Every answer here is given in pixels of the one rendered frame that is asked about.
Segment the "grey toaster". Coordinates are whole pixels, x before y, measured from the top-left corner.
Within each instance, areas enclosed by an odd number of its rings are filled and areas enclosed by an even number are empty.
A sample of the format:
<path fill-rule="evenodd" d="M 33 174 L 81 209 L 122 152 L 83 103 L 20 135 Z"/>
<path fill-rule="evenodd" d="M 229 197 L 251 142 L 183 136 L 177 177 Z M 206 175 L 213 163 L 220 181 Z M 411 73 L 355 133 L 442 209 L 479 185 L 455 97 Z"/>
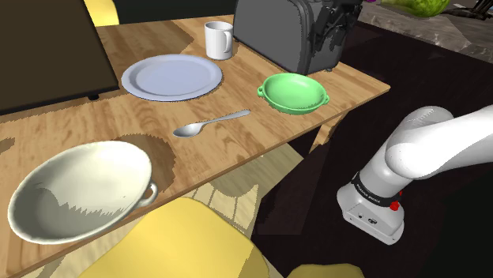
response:
<path fill-rule="evenodd" d="M 291 73 L 308 75 L 332 70 L 341 58 L 341 46 L 312 54 L 311 29 L 322 0 L 237 0 L 233 36 L 250 49 Z"/>

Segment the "green rounded object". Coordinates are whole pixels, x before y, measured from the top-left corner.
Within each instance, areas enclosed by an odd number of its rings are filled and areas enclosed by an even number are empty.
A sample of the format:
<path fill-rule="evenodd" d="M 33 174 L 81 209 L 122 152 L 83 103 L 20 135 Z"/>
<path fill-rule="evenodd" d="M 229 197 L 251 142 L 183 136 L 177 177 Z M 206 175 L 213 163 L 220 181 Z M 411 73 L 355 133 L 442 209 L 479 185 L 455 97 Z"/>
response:
<path fill-rule="evenodd" d="M 450 0 L 381 0 L 384 6 L 390 6 L 416 17 L 434 17 L 439 15 Z"/>

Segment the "dark robot stand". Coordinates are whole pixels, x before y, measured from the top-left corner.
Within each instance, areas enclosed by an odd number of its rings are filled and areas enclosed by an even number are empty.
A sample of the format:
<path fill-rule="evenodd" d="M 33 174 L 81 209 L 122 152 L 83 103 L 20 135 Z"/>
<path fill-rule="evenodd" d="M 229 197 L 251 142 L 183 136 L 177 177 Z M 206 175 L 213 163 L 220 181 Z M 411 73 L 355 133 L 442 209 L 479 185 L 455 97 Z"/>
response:
<path fill-rule="evenodd" d="M 262 198 L 251 236 L 280 274 L 349 263 L 365 278 L 493 278 L 493 163 L 406 186 L 405 229 L 391 246 L 348 223 L 336 198 L 408 113 L 434 105 L 461 116 L 493 104 L 493 58 L 477 54 L 353 28 L 342 62 L 390 90 L 348 112 L 325 145 L 314 147 L 315 132 L 292 141 L 303 160 Z"/>

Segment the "white mug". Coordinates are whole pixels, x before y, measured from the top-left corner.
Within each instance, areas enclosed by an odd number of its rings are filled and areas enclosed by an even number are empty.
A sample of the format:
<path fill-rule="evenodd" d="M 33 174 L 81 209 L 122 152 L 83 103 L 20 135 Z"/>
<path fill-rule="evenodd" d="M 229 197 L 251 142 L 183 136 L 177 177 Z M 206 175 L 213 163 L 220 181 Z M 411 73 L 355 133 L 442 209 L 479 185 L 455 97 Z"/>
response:
<path fill-rule="evenodd" d="M 204 24 L 205 49 L 209 58 L 227 60 L 232 57 L 233 25 L 223 21 L 210 21 Z"/>

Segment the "wooden table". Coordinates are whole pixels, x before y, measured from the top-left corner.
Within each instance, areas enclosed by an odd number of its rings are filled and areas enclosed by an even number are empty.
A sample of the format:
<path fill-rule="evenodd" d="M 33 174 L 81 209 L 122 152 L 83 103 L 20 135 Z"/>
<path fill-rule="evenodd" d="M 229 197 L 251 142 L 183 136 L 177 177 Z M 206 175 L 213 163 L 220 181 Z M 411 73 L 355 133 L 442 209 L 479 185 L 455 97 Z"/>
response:
<path fill-rule="evenodd" d="M 389 85 L 337 65 L 313 78 L 330 101 L 307 115 L 286 115 L 257 94 L 279 68 L 241 43 L 219 62 L 223 80 L 208 95 L 152 102 L 123 89 L 91 101 L 77 99 L 0 116 L 0 278 L 20 278 L 73 250 L 73 243 L 37 245 L 16 236 L 9 200 L 23 178 L 52 156 L 77 145 L 127 139 L 152 160 L 159 187 L 153 208 L 309 132 L 387 92 Z"/>

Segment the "pale blue plate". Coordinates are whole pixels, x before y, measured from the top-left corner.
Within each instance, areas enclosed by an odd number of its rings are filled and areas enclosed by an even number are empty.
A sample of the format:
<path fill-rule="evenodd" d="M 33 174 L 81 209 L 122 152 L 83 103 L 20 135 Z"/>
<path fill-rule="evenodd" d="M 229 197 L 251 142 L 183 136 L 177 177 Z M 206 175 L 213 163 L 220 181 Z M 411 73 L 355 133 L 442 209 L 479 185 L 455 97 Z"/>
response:
<path fill-rule="evenodd" d="M 223 78 L 219 66 L 188 54 L 164 54 L 136 62 L 122 75 L 128 93 L 151 101 L 191 100 L 214 90 Z"/>

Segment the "yellow chair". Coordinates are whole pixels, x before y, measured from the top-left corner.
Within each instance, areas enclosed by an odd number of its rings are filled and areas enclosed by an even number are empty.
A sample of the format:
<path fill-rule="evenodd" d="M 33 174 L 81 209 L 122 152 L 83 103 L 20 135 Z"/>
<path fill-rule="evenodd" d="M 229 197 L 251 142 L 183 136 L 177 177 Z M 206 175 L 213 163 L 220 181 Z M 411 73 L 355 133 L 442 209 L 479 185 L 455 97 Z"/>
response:
<path fill-rule="evenodd" d="M 117 9 L 112 0 L 84 0 L 84 3 L 96 27 L 119 24 Z"/>
<path fill-rule="evenodd" d="M 146 214 L 78 278 L 269 278 L 258 248 L 200 201 Z"/>
<path fill-rule="evenodd" d="M 287 278 L 365 278 L 361 269 L 351 264 L 300 265 Z"/>

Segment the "dark brown box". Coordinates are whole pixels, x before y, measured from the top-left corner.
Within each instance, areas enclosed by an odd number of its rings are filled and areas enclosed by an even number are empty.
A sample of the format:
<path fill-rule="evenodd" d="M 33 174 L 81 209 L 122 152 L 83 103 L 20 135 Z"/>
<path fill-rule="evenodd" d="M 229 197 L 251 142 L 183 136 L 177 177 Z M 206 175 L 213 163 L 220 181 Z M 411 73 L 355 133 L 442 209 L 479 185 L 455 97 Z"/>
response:
<path fill-rule="evenodd" d="M 118 89 L 90 0 L 0 0 L 0 115 Z"/>

